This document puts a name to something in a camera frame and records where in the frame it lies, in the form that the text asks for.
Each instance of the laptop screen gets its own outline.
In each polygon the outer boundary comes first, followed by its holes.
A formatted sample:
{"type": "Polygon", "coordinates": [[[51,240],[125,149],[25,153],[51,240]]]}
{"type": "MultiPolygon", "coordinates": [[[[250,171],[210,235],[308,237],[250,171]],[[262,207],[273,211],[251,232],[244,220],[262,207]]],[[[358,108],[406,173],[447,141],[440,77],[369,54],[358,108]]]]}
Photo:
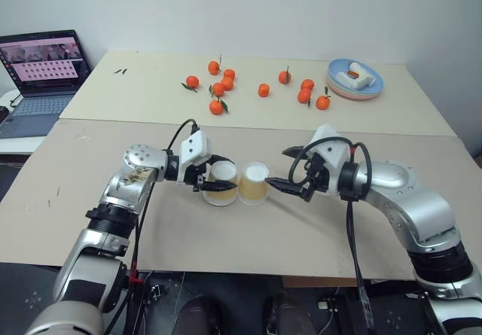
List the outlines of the laptop screen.
{"type": "Polygon", "coordinates": [[[73,30],[0,37],[0,60],[22,94],[74,90],[90,73],[73,30]]]}

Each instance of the beige tabletop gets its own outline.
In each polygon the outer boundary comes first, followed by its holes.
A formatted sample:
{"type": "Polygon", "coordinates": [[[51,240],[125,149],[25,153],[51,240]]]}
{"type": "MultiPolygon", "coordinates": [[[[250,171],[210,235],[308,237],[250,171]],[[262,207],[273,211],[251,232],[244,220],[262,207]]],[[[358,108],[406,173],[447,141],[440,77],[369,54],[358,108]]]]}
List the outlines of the beige tabletop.
{"type": "Polygon", "coordinates": [[[330,123],[342,132],[454,136],[452,129],[411,77],[405,65],[372,65],[385,89],[375,99],[352,101],[332,93],[331,106],[320,111],[297,102],[301,81],[312,78],[313,101],[323,94],[328,62],[223,56],[221,67],[236,71],[235,87],[223,97],[229,115],[209,112],[210,56],[109,51],[62,113],[65,119],[181,123],[196,118],[205,126],[314,130],[330,123]],[[292,82],[283,85],[278,74],[289,65],[292,82]],[[117,72],[127,69],[125,74],[117,72]],[[181,82],[200,79],[198,93],[181,82]],[[258,86],[268,83],[270,95],[261,98],[258,86]]]}
{"type": "MultiPolygon", "coordinates": [[[[313,134],[199,125],[213,152],[232,158],[238,169],[260,160],[271,175],[283,177],[291,160],[281,151],[307,143],[313,134]]],[[[0,261],[62,264],[88,224],[86,210],[97,205],[121,166],[125,148],[135,143],[165,148],[176,127],[60,120],[0,203],[0,261]]],[[[441,193],[453,207],[469,256],[482,268],[481,172],[457,137],[343,134],[364,142],[374,160],[409,163],[423,184],[441,193]]],[[[189,187],[159,183],[147,213],[139,267],[353,277],[345,208],[337,199],[315,195],[305,203],[274,190],[261,206],[238,200],[216,208],[189,187]]],[[[356,203],[355,233],[366,278],[412,279],[407,254],[380,212],[356,203]]]]}

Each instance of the laptop keyboard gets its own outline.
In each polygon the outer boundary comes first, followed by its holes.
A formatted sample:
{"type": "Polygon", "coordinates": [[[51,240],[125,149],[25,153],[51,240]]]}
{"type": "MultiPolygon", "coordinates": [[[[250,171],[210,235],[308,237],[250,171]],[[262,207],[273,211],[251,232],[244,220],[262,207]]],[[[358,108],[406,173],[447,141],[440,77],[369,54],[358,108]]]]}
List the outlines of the laptop keyboard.
{"type": "Polygon", "coordinates": [[[49,96],[45,98],[24,99],[15,108],[12,117],[33,114],[60,114],[72,96],[49,96]]]}

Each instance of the white wall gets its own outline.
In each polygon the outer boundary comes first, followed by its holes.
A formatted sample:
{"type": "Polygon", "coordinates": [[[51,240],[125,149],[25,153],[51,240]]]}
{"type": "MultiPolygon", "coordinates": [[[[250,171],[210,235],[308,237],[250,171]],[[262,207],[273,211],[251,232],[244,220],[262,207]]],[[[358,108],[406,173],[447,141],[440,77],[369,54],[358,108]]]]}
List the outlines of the white wall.
{"type": "MultiPolygon", "coordinates": [[[[109,48],[404,62],[478,154],[481,7],[481,0],[0,0],[0,35],[76,29],[92,64],[109,48]]],[[[3,75],[0,90],[13,85],[3,75]]]]}

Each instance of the plastic cup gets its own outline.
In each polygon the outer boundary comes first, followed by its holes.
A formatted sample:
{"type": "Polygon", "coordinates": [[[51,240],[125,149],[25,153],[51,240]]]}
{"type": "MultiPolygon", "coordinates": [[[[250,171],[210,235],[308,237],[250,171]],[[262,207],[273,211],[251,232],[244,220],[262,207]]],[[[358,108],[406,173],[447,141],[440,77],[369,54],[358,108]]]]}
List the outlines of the plastic cup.
{"type": "MultiPolygon", "coordinates": [[[[228,161],[221,160],[214,163],[209,171],[208,181],[229,181],[237,183],[236,166],[228,161]]],[[[236,188],[231,190],[223,190],[222,192],[203,191],[204,199],[214,206],[227,206],[236,200],[236,188]]]]}
{"type": "Polygon", "coordinates": [[[238,197],[246,205],[260,205],[268,197],[269,186],[264,181],[270,170],[262,162],[250,162],[241,174],[238,185],[238,197]]]}

